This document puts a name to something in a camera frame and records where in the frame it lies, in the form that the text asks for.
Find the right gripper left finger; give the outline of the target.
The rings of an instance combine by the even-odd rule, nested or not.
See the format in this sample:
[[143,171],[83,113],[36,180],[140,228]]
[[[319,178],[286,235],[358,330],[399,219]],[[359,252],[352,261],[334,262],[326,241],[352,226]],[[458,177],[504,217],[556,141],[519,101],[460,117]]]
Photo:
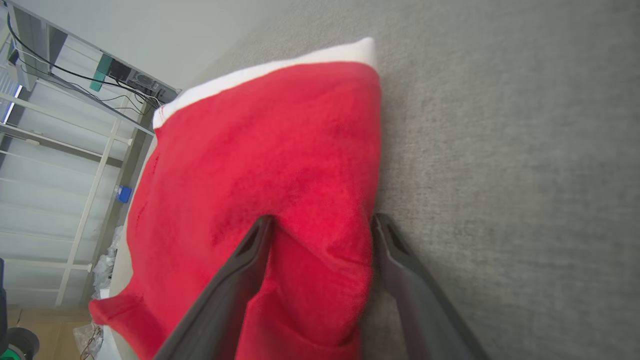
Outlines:
[[154,360],[235,360],[246,309],[262,287],[275,219],[258,218]]

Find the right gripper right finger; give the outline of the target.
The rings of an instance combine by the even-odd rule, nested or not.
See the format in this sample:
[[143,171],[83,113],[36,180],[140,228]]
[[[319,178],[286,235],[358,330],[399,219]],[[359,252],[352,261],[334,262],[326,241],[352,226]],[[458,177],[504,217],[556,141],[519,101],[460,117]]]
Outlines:
[[409,360],[490,360],[393,219],[372,217],[382,284],[394,298]]

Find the red shorts white stripes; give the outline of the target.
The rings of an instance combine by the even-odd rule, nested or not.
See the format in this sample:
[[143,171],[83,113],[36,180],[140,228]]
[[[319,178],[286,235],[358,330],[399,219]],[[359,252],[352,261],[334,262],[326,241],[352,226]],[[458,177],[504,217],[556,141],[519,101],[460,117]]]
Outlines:
[[272,215],[236,360],[361,360],[381,101],[375,41],[364,38],[234,71],[160,107],[126,220],[132,277],[89,304],[94,321],[153,360],[256,219]]

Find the clear plastic bag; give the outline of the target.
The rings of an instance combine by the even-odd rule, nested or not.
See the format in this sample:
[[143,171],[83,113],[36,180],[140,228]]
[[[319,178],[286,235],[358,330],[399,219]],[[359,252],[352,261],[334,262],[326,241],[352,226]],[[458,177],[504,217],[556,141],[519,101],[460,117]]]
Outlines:
[[109,289],[114,273],[115,260],[118,255],[119,243],[125,226],[115,228],[114,235],[106,253],[98,258],[98,262],[93,267],[93,300],[101,300],[109,297]]
[[98,360],[98,353],[104,340],[103,326],[91,322],[78,326],[71,332],[80,353],[80,360]]

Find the white metal rack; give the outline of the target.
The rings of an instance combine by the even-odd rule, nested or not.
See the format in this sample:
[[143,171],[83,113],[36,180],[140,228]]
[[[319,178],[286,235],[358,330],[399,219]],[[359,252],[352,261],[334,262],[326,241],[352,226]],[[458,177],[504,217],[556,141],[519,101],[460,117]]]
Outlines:
[[0,93],[0,258],[10,305],[73,308],[115,200],[139,114],[110,93],[113,111],[37,84]]

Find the dark round container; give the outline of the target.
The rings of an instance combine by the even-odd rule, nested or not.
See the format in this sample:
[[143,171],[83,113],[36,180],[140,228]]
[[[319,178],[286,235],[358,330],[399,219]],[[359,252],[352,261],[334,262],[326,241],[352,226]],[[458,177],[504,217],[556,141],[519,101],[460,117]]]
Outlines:
[[0,335],[0,360],[34,360],[41,343],[36,333],[19,326]]

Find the black electronic device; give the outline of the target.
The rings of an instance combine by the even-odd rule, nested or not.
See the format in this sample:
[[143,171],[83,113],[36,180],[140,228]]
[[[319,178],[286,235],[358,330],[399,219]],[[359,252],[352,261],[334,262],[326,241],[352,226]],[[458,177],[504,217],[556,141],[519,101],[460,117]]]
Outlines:
[[126,85],[144,95],[155,98],[160,103],[167,102],[167,87],[142,71],[132,69],[125,64],[112,59],[108,76],[117,84]]

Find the teal box on shelf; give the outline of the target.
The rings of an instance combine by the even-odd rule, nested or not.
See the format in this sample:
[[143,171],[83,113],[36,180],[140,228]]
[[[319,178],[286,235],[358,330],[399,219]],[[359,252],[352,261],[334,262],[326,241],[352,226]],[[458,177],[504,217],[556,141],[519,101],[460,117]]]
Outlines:
[[102,54],[98,66],[94,71],[93,79],[90,82],[89,88],[92,91],[99,92],[102,86],[106,84],[106,78],[110,73],[110,68],[114,59],[107,54]]

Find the grey metal shelf frame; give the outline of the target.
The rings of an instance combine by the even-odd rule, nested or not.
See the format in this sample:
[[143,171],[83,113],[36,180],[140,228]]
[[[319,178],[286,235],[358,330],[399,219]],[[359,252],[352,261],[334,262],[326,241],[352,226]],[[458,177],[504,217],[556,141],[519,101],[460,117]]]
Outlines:
[[17,67],[18,79],[24,83],[25,87],[30,87],[39,80],[44,85],[51,85],[55,89],[64,91],[68,95],[106,112],[110,116],[115,116],[130,123],[135,128],[142,130],[142,132],[153,135],[154,132],[151,126],[142,125],[139,121],[126,115],[124,111],[130,110],[138,112],[140,116],[144,116],[145,112],[138,108],[137,105],[144,105],[146,110],[154,111],[162,105],[173,101],[179,94],[178,89],[172,88],[148,73],[125,64],[119,59],[115,59],[106,52],[101,52],[101,56],[106,54],[128,66],[128,68],[140,71],[164,85],[167,88],[167,102],[163,104],[134,88],[116,83],[116,80],[110,76],[106,77],[106,83],[102,85],[99,92],[93,91],[90,89],[90,83],[93,80],[100,59],[96,64],[93,75],[84,75],[78,70],[65,68],[61,64],[57,64],[57,60],[66,41],[73,38],[72,35],[55,27],[52,23],[21,9],[12,0],[0,0],[0,9],[7,10],[5,20],[7,36],[13,46],[13,50],[9,51],[9,55],[17,55],[14,65]]

